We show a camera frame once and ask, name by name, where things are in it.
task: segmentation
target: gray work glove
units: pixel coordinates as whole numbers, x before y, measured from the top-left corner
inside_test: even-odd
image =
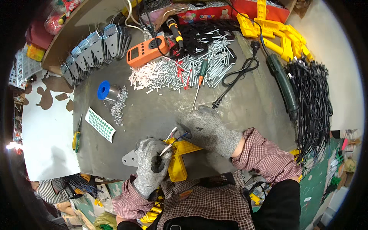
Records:
[[[227,129],[216,110],[203,105],[179,115],[176,122],[180,135],[189,133],[184,140],[226,158],[233,154],[242,136],[240,132]]]
[[[166,176],[171,159],[171,148],[159,157],[166,146],[166,143],[155,138],[136,143],[138,177],[133,181],[133,186],[144,199],[148,199]]]

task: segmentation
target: solder wire spool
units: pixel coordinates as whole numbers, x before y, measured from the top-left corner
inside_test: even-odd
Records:
[[[110,105],[114,105],[120,98],[121,88],[117,85],[110,85],[109,81],[101,82],[97,90],[99,100],[105,100]]]

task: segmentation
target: gray workbench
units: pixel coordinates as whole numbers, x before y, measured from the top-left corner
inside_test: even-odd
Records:
[[[131,30],[132,42],[130,47],[143,41],[137,30]],[[251,49],[246,39],[236,39],[230,47],[238,59],[230,70],[239,70],[246,58],[251,56]],[[268,71],[265,57],[260,50],[257,54],[259,67],[246,77],[239,80],[221,102],[218,112],[225,126],[230,129],[243,131],[255,127],[265,137],[289,151],[295,147],[295,131],[285,106],[279,88],[273,76]],[[131,70],[125,59],[115,60],[108,66],[96,69],[79,86],[74,93],[74,129],[81,113],[85,116],[88,107],[111,124],[117,131],[113,143],[102,137],[84,119],[81,126],[81,147],[77,154],[81,172],[105,178],[126,180],[135,167],[122,163],[122,157],[130,152],[137,140],[146,137],[166,139],[175,127],[175,116],[189,112],[196,93],[190,90],[168,91],[167,88],[146,94],[148,89],[133,90],[128,77]],[[117,126],[114,118],[104,103],[97,99],[99,84],[108,80],[111,84],[125,85],[128,89],[126,107],[123,109],[123,124]],[[198,105],[212,106],[212,102],[224,91],[219,84],[216,89],[207,86],[201,88],[198,94]],[[201,178],[218,173],[233,171],[236,168],[221,156],[197,151],[183,155],[188,172],[188,179]]]

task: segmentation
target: red box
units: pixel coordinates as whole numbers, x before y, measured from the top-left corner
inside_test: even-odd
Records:
[[[257,2],[248,0],[232,0],[233,7],[240,13],[248,14],[250,19],[257,17]],[[266,5],[266,19],[285,23],[290,11],[288,9],[281,9],[274,6]],[[236,19],[238,13],[233,10],[233,20]]]
[[[178,14],[179,24],[187,24],[207,19],[231,19],[232,8],[230,6],[209,7],[201,10],[188,10]]]

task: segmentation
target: orange digital meter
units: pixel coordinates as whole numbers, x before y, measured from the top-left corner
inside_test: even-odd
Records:
[[[164,36],[157,36],[156,41],[162,53],[166,54],[169,52]],[[127,53],[127,63],[131,67],[137,68],[160,56],[162,55],[157,49],[154,38],[152,38],[130,48]]]

